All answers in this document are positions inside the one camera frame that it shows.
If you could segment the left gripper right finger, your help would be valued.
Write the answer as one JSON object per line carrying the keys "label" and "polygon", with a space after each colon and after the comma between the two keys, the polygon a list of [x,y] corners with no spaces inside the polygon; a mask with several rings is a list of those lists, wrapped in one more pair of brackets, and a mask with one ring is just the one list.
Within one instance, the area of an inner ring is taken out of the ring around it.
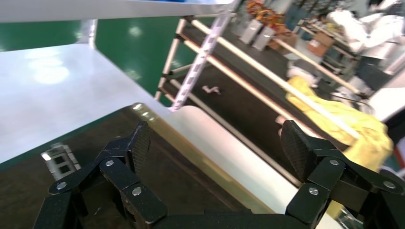
{"label": "left gripper right finger", "polygon": [[342,204],[366,229],[405,226],[405,184],[349,160],[331,142],[311,137],[292,120],[283,123],[281,145],[302,186],[286,214],[315,228],[332,201]]}

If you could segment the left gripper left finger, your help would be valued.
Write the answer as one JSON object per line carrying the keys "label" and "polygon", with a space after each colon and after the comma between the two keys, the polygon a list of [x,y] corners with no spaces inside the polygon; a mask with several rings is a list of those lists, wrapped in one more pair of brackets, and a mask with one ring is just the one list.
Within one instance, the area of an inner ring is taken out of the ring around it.
{"label": "left gripper left finger", "polygon": [[168,209],[136,173],[149,147],[145,121],[128,137],[108,142],[93,162],[50,186],[34,228],[80,229],[80,220],[104,201],[114,203],[133,229],[155,227]]}

